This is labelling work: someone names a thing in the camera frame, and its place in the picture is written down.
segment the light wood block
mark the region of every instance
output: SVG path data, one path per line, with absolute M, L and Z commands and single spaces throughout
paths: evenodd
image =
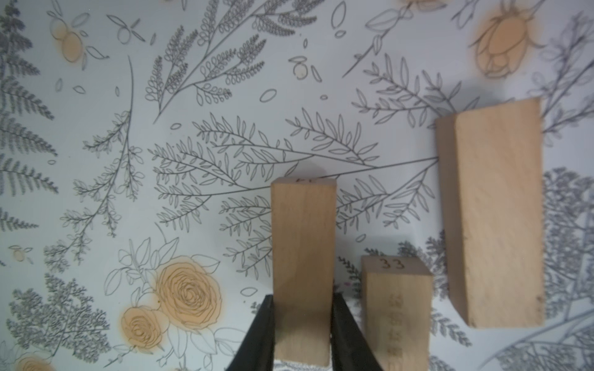
M 475 328 L 544 321 L 539 99 L 436 121 L 450 299 Z
M 336 181 L 271 186 L 276 359 L 327 366 L 334 277 Z
M 419 258 L 363 256 L 365 338 L 384 371 L 427 371 L 433 276 Z

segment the floral wallpaper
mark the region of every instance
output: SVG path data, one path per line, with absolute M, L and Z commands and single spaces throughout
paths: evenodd
M 1 5 L 0 370 L 224 370 L 271 293 L 287 175 L 338 181 L 356 318 L 362 255 L 435 275 L 431 371 L 594 369 L 591 1 Z M 546 324 L 468 328 L 433 123 L 532 96 Z

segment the large wooden block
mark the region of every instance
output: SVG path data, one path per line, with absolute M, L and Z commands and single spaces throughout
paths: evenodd
M 471 327 L 544 320 L 539 99 L 436 121 L 450 299 Z
M 271 186 L 277 359 L 327 366 L 334 277 L 336 181 Z
M 427 371 L 433 276 L 419 258 L 363 256 L 365 338 L 384 371 Z

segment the short wooden block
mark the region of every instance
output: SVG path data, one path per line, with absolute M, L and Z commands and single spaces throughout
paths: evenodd
M 427 371 L 433 276 L 419 258 L 363 256 L 365 338 L 384 371 Z
M 471 327 L 544 321 L 539 99 L 436 121 L 450 299 Z
M 271 194 L 274 357 L 327 366 L 336 181 L 280 178 L 272 183 Z

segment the number 33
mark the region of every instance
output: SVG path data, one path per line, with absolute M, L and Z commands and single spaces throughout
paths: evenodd
M 382 263 L 384 263 L 384 265 L 381 266 L 382 268 L 389 269 L 392 267 L 390 263 L 388 263 L 387 259 L 381 258 L 380 260 Z M 402 262 L 400 261 L 400 259 L 392 259 L 392 262 L 396 263 L 396 265 L 394 266 L 396 269 L 403 269 L 405 267 L 404 264 L 402 264 Z

